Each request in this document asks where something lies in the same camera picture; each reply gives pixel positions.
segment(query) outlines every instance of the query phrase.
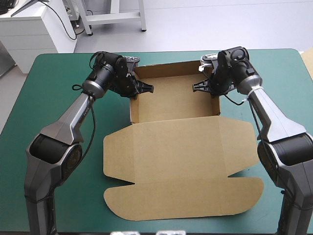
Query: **white bracket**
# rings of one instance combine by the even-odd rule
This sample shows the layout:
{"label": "white bracket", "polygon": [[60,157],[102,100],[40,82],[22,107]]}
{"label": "white bracket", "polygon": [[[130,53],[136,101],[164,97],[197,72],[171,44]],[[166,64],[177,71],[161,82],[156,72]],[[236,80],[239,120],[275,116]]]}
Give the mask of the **white bracket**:
{"label": "white bracket", "polygon": [[85,31],[88,35],[92,35],[91,25],[95,24],[113,24],[129,21],[141,21],[141,30],[144,32],[146,28],[144,0],[138,0],[139,11],[137,12],[119,12],[120,0],[111,0],[111,10],[109,14],[88,15],[84,0],[76,0],[79,14],[82,18]]}

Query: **white drawer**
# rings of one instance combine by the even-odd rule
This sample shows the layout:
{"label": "white drawer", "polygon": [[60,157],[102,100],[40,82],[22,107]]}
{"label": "white drawer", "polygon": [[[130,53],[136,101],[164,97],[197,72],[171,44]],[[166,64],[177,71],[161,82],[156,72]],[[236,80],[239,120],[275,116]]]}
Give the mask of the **white drawer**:
{"label": "white drawer", "polygon": [[0,21],[0,36],[48,34],[42,20]]}
{"label": "white drawer", "polygon": [[7,50],[19,49],[55,49],[49,35],[0,36]]}
{"label": "white drawer", "polygon": [[56,49],[8,50],[22,73],[29,73],[36,57],[41,54],[58,53]]}

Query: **cardboard box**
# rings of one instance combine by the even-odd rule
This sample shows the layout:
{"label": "cardboard box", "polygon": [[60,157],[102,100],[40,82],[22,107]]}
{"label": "cardboard box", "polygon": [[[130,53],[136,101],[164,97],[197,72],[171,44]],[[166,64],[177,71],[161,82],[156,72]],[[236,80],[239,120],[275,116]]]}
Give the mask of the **cardboard box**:
{"label": "cardboard box", "polygon": [[303,52],[301,54],[303,62],[308,69],[308,72],[313,79],[313,48]]}
{"label": "cardboard box", "polygon": [[193,92],[205,79],[199,61],[137,67],[154,93],[131,100],[132,125],[104,138],[104,173],[134,183],[109,188],[109,208],[128,220],[244,212],[263,182],[229,178],[258,163],[248,122],[218,116],[218,97]]}

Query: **white cabinet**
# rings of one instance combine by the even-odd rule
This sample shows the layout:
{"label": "white cabinet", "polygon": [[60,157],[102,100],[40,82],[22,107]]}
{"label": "white cabinet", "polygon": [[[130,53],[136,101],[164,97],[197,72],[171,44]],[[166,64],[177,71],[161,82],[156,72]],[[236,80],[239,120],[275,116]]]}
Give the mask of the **white cabinet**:
{"label": "white cabinet", "polygon": [[[55,13],[38,2],[11,17],[26,0],[20,0],[8,13],[0,15],[0,41],[23,73],[28,73],[35,58],[44,53],[73,53],[76,40],[70,39]],[[75,37],[62,0],[48,3],[61,17],[67,31]]]}

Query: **cardboard flap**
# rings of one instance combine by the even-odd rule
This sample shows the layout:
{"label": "cardboard flap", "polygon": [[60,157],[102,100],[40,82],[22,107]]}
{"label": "cardboard flap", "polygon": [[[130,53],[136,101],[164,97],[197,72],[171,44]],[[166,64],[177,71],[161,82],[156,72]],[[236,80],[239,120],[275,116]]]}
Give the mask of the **cardboard flap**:
{"label": "cardboard flap", "polygon": [[252,125],[226,117],[133,124],[104,139],[104,173],[134,183],[225,178],[256,163]]}
{"label": "cardboard flap", "polygon": [[220,117],[219,128],[228,176],[259,162],[256,136],[250,122]]}
{"label": "cardboard flap", "polygon": [[147,65],[135,67],[134,72],[139,78],[173,77],[192,74],[201,74],[198,68],[199,60],[176,62],[169,64]]}
{"label": "cardboard flap", "polygon": [[106,146],[104,148],[106,157],[103,158],[105,175],[134,183],[133,127],[128,126],[105,136],[103,142]]}
{"label": "cardboard flap", "polygon": [[151,220],[238,214],[255,205],[262,190],[259,178],[226,178],[115,187],[104,198],[124,219]]}
{"label": "cardboard flap", "polygon": [[313,79],[313,48],[303,52],[301,54],[303,62],[308,69],[308,72]]}

